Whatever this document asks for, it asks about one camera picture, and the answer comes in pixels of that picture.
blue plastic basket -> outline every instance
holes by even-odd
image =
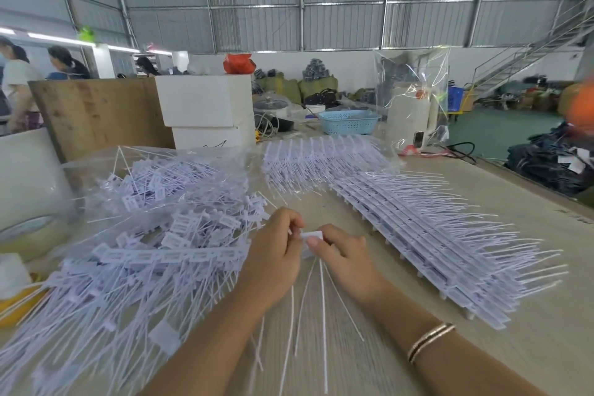
[[[317,116],[330,135],[369,135],[380,118],[371,110],[323,111]]]
[[[464,99],[464,88],[450,86],[447,89],[447,110],[451,112],[460,111]]]

pile of clothing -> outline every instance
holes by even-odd
[[[311,62],[305,67],[303,71],[303,80],[306,82],[313,82],[324,77],[330,77],[330,71],[319,58],[312,58]]]
[[[508,149],[505,167],[566,196],[594,185],[594,138],[573,136],[563,122]]]

worker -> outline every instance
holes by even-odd
[[[149,77],[161,75],[161,73],[154,68],[148,57],[139,57],[138,60],[136,60],[136,64]]]
[[[49,61],[52,62],[58,72],[52,72],[48,75],[48,80],[70,80],[70,79],[90,79],[91,73],[87,67],[72,58],[70,50],[60,45],[48,47]]]
[[[272,214],[254,236],[237,285],[190,333],[141,396],[225,393],[256,325],[299,274],[303,227],[303,218],[293,210],[280,208]],[[432,394],[544,396],[388,282],[374,266],[364,237],[348,235],[331,224],[320,230],[324,239],[310,237],[308,247],[397,347],[408,353],[411,370],[419,373]]]
[[[31,66],[25,50],[7,37],[0,37],[0,53],[6,59],[2,91],[12,111],[6,128],[11,133],[39,128],[43,121],[28,82],[43,80],[42,75]]]

bracelet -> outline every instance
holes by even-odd
[[[438,325],[436,328],[430,330],[425,335],[420,337],[416,343],[412,346],[411,350],[408,353],[408,361],[410,364],[415,363],[415,359],[419,352],[421,352],[424,348],[429,346],[432,342],[437,340],[438,338],[443,337],[445,334],[452,332],[456,326],[450,322],[444,322]]]

